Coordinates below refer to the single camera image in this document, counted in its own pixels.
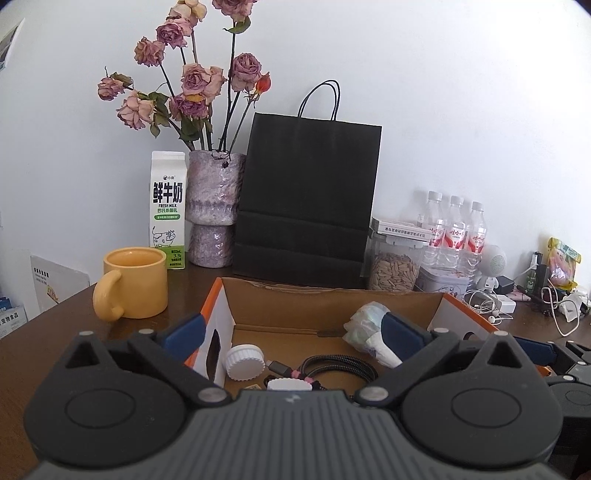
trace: plastic bottle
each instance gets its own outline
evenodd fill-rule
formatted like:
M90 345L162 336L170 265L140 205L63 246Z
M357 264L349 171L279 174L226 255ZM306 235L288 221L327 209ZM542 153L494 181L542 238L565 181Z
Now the plastic bottle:
M484 205L472 202L469 226L467 227L466 246L460 257L459 270L470 278L476 274L480 261L480 253L486 239L486 222L484 220Z
M419 216L418 226L431 230L431 242L425 247L422 264L432 267L436 264L437 254L441 248L443 235L445 234L445 220L441 209L441 198L439 192L429 192L429 200L422 215Z
M466 224L460 208L464 203L462 197L453 195L451 205L446 217L446 230L443 242L437 256L437 268L445 270L457 270L460 254L466 241Z

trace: small fan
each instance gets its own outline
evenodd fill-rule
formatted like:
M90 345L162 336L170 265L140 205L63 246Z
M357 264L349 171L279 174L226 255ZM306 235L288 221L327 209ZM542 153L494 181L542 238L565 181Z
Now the small fan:
M478 270L482 274L476 280L477 290L493 290L499 286L496 279L503 273L507 266L505 252L497 245L485 245L482 248L482 259L478 264Z

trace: cow illustration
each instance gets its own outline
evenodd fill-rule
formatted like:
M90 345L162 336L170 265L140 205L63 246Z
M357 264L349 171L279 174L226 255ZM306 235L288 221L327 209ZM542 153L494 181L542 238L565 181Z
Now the cow illustration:
M169 230L168 232L156 233L156 232L154 232L155 229L156 229L156 227L152 228L152 238L154 240L154 246L156 248L173 246L173 241L176 238L176 234L174 233L174 230Z

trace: brown table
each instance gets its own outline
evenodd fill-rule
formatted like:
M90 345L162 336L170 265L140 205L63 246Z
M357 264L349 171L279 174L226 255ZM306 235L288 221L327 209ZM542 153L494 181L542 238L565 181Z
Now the brown table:
M169 303L162 314L146 320L99 320L92 309L94 286L56 305L0 340L0 479L22 477L37 463L22 426L22 416L39 383L82 330L92 330L101 339L126 338L140 328L163 330L192 313L199 312L216 277L231 276L229 268L210 270L189 265L168 275ZM569 336L591 346L591 320ZM551 318L518 304L514 320L499 327L533 340L564 343ZM561 328L567 331L564 321Z

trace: dried rose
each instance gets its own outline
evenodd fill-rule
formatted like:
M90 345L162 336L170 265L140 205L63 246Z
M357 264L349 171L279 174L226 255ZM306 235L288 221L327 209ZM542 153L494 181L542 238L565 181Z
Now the dried rose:
M154 102L152 100L140 100L138 92L134 90L117 111L119 112L117 116L125 125L139 130L145 128L144 122L151 123Z
M190 63L183 67L183 94L193 102L205 100L209 105L221 93L226 82L220 67L204 69L198 63Z
M213 0L213 7L232 17L235 22L244 22L251 14L254 2L256 0Z
M111 77L103 78L98 84L99 97L101 100L112 100L120 93L125 91L123 82L112 79Z
M140 65L153 67L164 60L164 44L158 40L150 41L144 37L138 42L134 52L135 60Z
M265 93L269 88L271 88L271 76L269 75L269 72L267 72L256 83L254 94L260 96L262 93Z
M193 26L191 25L191 22L186 18L172 18L167 20L166 23L174 23L181 27L183 37L190 37L191 33L193 33Z
M250 92L261 78L261 64L252 53L242 53L232 63L232 90Z
M183 94L180 94L174 97L174 103L176 103L179 111L184 116L190 116L192 118L207 118L209 115L205 100L192 102L187 100Z
M175 101L176 97L171 97L168 101L168 109L170 110L170 118L175 120L176 122L181 121L181 112L178 109L177 102Z
M187 41L183 37L183 29L176 23L160 25L156 29L156 36L158 41L170 45L172 48L187 46Z

